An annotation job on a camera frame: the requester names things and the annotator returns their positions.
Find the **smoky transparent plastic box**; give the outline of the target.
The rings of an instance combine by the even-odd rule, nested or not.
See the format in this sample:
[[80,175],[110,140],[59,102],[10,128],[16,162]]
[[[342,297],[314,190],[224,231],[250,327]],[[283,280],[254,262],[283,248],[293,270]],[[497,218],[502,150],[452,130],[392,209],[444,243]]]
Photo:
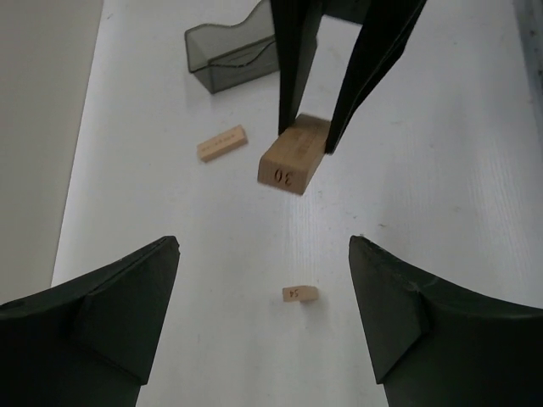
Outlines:
[[188,71],[211,94],[280,70],[270,1],[259,1],[235,25],[194,26],[184,40]]

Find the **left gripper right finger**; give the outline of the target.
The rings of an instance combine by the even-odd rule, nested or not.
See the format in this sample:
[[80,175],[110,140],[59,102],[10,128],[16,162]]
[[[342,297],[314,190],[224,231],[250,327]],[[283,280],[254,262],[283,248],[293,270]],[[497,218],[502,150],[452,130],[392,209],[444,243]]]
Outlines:
[[539,406],[542,312],[460,287],[363,236],[350,273],[391,406]]

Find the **wood block one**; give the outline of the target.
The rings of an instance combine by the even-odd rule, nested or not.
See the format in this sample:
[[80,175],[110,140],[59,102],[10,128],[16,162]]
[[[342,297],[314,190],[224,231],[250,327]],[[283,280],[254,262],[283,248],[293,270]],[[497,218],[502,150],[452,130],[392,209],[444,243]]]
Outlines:
[[311,302],[319,299],[319,291],[317,287],[301,285],[283,288],[283,301],[291,302]]

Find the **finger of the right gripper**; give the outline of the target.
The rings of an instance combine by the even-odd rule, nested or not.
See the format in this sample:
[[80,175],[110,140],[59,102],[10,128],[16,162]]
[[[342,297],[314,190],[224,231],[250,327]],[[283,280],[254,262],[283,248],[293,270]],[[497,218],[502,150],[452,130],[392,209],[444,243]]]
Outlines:
[[405,51],[426,2],[371,1],[355,41],[327,136],[333,153],[356,110]]
[[280,70],[278,132],[290,127],[298,114],[316,54],[322,1],[272,0]]

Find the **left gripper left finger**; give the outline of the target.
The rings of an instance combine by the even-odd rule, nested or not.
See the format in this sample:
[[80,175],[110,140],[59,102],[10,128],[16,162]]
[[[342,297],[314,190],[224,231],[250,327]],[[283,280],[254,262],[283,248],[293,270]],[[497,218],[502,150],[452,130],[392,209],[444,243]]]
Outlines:
[[1,306],[3,406],[134,406],[176,280],[165,236],[97,270]]

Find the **wood block three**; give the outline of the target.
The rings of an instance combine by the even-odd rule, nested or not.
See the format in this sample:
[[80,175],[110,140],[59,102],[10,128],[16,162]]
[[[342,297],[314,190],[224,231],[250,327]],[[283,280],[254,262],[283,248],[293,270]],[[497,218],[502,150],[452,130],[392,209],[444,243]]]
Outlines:
[[300,114],[262,155],[257,181],[302,196],[325,155],[330,121]]

